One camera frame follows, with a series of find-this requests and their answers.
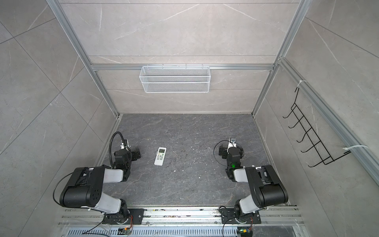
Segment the white remote control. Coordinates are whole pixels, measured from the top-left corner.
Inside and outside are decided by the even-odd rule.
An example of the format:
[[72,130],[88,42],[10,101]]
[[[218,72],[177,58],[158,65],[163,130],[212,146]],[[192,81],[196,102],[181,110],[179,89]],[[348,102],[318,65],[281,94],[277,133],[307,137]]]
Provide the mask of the white remote control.
[[166,150],[167,150],[167,148],[165,148],[165,147],[159,147],[158,148],[158,151],[156,153],[156,159],[154,162],[155,166],[163,166],[164,158],[166,155]]

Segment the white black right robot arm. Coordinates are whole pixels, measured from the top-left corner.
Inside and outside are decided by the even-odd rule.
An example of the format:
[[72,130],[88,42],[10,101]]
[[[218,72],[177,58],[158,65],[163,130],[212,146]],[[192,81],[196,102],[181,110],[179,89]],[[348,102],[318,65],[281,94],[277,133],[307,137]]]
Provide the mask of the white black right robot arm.
[[226,175],[236,183],[247,183],[250,195],[237,200],[234,206],[234,218],[237,222],[247,222],[260,210],[273,205],[285,204],[289,196],[272,165],[243,167],[241,159],[245,152],[233,141],[227,146],[218,143],[218,155],[226,160]]

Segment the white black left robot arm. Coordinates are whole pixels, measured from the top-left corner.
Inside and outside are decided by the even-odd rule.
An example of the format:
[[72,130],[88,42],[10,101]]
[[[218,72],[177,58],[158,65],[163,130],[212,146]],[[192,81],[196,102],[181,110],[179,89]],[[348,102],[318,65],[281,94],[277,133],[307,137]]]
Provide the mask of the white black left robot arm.
[[132,221],[132,214],[124,199],[103,192],[103,185],[128,180],[131,163],[141,158],[140,149],[120,149],[114,152],[112,167],[79,167],[69,174],[69,180],[56,201],[65,208],[84,208],[105,214],[104,224],[124,224]]

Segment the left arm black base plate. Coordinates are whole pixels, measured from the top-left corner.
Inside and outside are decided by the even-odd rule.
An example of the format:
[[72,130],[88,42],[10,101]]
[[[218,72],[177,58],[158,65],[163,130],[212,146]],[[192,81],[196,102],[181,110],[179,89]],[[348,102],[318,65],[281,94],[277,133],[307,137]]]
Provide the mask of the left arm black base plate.
[[116,214],[107,214],[102,224],[109,225],[133,225],[142,224],[143,216],[145,210],[143,208],[132,208],[128,209],[126,213],[120,211]]

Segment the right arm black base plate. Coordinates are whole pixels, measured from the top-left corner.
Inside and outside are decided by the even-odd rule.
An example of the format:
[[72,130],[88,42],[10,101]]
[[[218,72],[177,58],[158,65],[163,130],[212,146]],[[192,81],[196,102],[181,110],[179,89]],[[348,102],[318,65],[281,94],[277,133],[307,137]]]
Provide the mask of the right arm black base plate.
[[244,214],[240,211],[235,211],[234,208],[219,207],[222,224],[261,224],[259,212]]

